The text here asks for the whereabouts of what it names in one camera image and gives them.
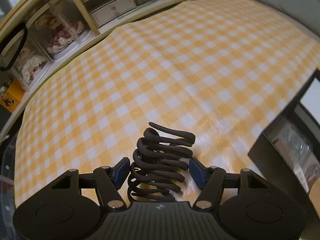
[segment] silver screw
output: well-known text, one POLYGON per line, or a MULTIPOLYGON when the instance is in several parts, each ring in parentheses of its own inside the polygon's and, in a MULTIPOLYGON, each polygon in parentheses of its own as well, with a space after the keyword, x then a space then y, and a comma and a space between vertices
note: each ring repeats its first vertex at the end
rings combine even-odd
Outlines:
POLYGON ((111 200, 108 202, 108 206, 111 208, 121 208, 124 205, 124 203, 120 200, 111 200))
POLYGON ((201 209, 206 209, 206 208, 210 208, 212 204, 207 200, 200 200, 196 203, 196 206, 201 209))

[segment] white box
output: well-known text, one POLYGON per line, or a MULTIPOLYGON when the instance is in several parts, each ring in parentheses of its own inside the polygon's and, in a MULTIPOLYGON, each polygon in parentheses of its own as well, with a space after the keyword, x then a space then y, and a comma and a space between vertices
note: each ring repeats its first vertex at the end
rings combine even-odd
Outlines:
POLYGON ((98 26, 101 27, 119 15, 122 15, 136 7, 134 0, 112 0, 93 10, 90 14, 95 19, 98 26))

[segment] coiled black spring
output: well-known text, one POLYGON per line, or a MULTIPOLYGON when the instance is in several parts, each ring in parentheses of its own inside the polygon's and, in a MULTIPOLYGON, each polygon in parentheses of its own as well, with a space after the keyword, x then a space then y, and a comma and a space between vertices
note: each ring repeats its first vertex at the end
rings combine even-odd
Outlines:
POLYGON ((130 167, 128 177, 128 198, 130 202, 136 201, 133 196, 152 199, 161 202, 173 202, 175 198, 170 190, 179 192, 181 188, 171 180, 183 182, 185 177, 177 173, 177 168, 188 170, 187 163, 180 158, 191 158, 191 147, 196 136, 190 132, 172 130, 153 122, 149 125, 159 131, 176 135, 181 138, 172 139, 159 136, 155 129, 147 128, 142 138, 137 142, 137 149, 133 152, 134 162, 130 167), (140 184, 155 186, 153 189, 138 187, 140 184))

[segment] black handle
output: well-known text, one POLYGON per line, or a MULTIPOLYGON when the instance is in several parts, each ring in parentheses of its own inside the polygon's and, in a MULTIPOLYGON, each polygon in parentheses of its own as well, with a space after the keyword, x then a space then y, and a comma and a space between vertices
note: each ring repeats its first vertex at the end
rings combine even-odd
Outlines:
POLYGON ((26 43, 27 36, 28 36, 28 30, 26 28, 26 24, 20 23, 17 27, 15 27, 13 29, 13 31, 7 37, 5 37, 3 39, 3 41, 0 42, 0 54, 1 54, 2 51, 4 50, 4 48, 8 45, 8 43, 22 30, 24 30, 24 34, 23 34, 23 37, 20 41, 20 44, 18 46, 17 51, 13 55, 12 59, 10 60, 10 63, 7 65, 7 67, 0 66, 0 71, 7 71, 7 70, 11 69, 14 62, 17 60, 20 52, 22 51, 22 48, 23 48, 24 44, 26 43))

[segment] gingham tablecloth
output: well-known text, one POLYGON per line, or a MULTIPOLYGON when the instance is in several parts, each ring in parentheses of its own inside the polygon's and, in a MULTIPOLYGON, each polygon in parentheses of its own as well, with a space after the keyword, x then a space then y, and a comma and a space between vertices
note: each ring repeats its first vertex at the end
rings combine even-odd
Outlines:
MULTIPOLYGON (((132 160, 149 121, 194 133, 194 156, 206 166, 256 170, 249 149, 317 65, 320 44, 254 0, 186 1, 121 26, 29 102, 16 204, 67 169, 132 160)), ((199 191, 183 174, 176 197, 193 203, 199 191)))

